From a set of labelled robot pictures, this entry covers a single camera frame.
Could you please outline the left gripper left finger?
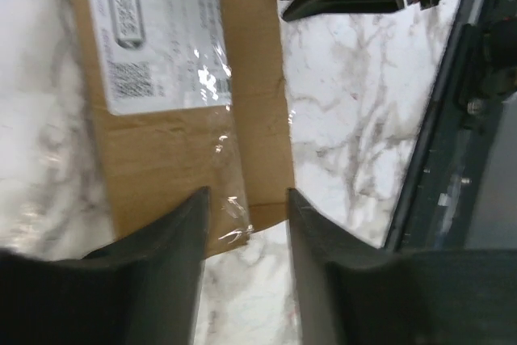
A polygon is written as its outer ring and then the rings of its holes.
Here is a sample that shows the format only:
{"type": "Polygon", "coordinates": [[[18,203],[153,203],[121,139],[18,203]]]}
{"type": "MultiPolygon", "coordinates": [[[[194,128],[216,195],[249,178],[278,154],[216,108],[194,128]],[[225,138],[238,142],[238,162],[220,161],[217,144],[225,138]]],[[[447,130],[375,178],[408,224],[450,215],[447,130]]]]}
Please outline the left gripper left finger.
{"type": "Polygon", "coordinates": [[[189,344],[210,191],[82,259],[1,252],[4,344],[189,344]]]}

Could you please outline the brown cardboard express box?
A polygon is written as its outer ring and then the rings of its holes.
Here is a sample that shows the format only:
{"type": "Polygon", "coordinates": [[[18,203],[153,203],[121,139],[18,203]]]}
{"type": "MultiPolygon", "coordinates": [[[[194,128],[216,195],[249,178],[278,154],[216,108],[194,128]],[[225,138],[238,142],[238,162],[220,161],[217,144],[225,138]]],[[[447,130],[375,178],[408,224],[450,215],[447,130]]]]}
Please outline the brown cardboard express box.
{"type": "Polygon", "coordinates": [[[72,0],[117,237],[211,191],[207,256],[286,217],[276,0],[72,0]]]}

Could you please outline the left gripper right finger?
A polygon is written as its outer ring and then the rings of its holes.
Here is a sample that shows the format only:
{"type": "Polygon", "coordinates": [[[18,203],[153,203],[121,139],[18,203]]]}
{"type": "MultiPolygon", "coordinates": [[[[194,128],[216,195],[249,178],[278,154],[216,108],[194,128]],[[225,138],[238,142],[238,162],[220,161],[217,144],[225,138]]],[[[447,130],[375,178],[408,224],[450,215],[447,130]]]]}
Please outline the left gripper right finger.
{"type": "Polygon", "coordinates": [[[304,344],[513,344],[513,250],[377,249],[288,191],[304,344]]]}

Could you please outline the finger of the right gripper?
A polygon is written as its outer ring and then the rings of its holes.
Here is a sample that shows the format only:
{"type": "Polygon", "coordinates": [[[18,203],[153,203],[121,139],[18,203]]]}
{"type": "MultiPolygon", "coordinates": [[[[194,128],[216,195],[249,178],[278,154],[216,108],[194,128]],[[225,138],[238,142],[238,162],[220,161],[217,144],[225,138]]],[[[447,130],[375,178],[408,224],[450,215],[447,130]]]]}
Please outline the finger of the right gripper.
{"type": "Polygon", "coordinates": [[[293,0],[282,13],[283,21],[316,15],[390,14],[399,11],[395,0],[293,0]]]}

